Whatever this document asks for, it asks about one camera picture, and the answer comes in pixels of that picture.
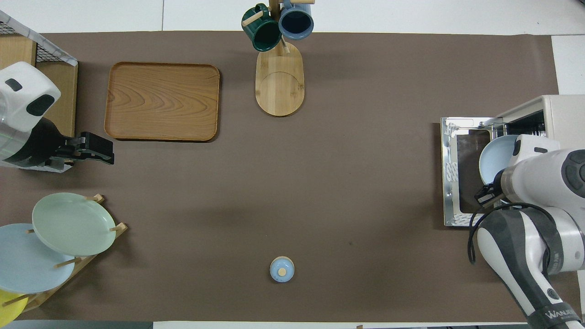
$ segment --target black cable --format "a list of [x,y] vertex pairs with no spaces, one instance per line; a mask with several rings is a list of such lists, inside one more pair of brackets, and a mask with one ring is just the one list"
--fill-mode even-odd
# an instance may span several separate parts
[[504,208],[510,208],[510,207],[523,207],[523,208],[536,209],[536,210],[540,211],[542,214],[544,214],[549,219],[549,221],[551,221],[556,226],[555,219],[552,218],[551,214],[548,211],[544,210],[542,207],[539,207],[535,204],[523,203],[523,202],[508,203],[508,204],[501,205],[499,207],[494,207],[494,208],[490,209],[488,212],[486,212],[485,214],[483,214],[483,216],[481,216],[477,220],[477,223],[475,225],[473,225],[473,219],[475,218],[477,213],[480,210],[484,209],[483,207],[480,207],[478,210],[476,210],[475,213],[473,213],[473,215],[469,221],[469,239],[467,240],[467,257],[469,258],[470,263],[475,264],[475,262],[476,262],[475,247],[473,246],[473,236],[475,235],[475,232],[479,228],[479,225],[481,224],[481,222],[483,222],[483,220],[485,220],[486,217],[489,216],[494,211],[504,209]]

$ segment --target green mug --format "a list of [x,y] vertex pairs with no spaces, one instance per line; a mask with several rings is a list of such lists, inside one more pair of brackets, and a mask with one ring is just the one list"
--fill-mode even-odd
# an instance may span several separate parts
[[246,26],[242,24],[242,29],[252,41],[254,49],[259,52],[267,52],[274,48],[282,37],[278,28],[278,22],[270,17],[268,7],[265,4],[257,4],[254,8],[248,9],[242,17],[242,22],[259,12],[263,13],[262,17]]

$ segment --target wooden mug stand base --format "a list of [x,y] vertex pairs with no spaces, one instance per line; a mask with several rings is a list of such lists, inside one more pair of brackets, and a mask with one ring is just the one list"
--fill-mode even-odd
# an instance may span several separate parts
[[305,74],[302,56],[292,44],[282,40],[278,46],[258,54],[256,61],[256,101],[268,114],[287,116],[305,99]]

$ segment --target light blue bowl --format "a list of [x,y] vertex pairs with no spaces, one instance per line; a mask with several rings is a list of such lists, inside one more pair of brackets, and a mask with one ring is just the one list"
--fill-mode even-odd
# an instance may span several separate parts
[[276,257],[270,264],[270,276],[276,282],[288,282],[293,278],[294,264],[285,256]]
[[489,142],[479,156],[479,173],[484,184],[494,181],[495,176],[502,169],[508,167],[508,162],[514,153],[514,144],[518,135],[505,135]]
[[32,228],[31,224],[0,227],[0,289],[40,293],[61,285],[73,272],[75,264],[54,268],[71,257],[51,250],[36,234],[27,234]]

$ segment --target yellow plate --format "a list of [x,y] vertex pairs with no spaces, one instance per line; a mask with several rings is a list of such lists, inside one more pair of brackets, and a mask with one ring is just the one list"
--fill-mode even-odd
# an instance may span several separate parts
[[4,327],[16,319],[22,313],[22,310],[25,309],[26,303],[29,302],[29,299],[25,298],[7,306],[2,306],[2,303],[13,300],[21,295],[22,294],[9,293],[0,290],[0,327]]

